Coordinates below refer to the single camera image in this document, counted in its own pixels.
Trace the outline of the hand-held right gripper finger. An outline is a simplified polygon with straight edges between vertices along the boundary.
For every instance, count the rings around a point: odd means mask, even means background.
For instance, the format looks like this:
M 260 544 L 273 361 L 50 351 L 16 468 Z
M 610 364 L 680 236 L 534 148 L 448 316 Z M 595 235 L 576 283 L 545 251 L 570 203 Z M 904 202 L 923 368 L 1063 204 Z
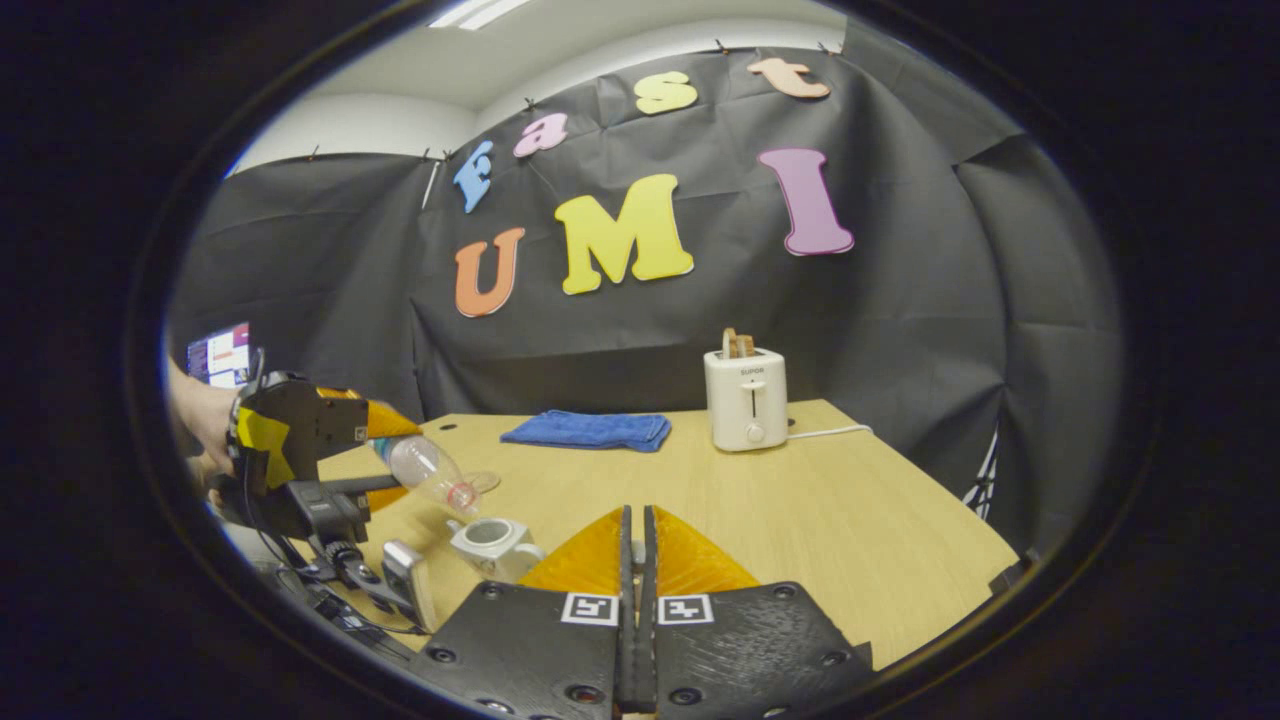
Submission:
M 795 582 L 662 594 L 657 507 L 644 519 L 640 701 L 658 719 L 803 719 L 873 678 L 868 642 L 850 643 Z
M 559 592 L 481 582 L 410 662 L 424 685 L 475 712 L 509 719 L 613 719 L 626 635 L 635 628 L 631 510 L 591 539 L 582 568 L 611 591 Z

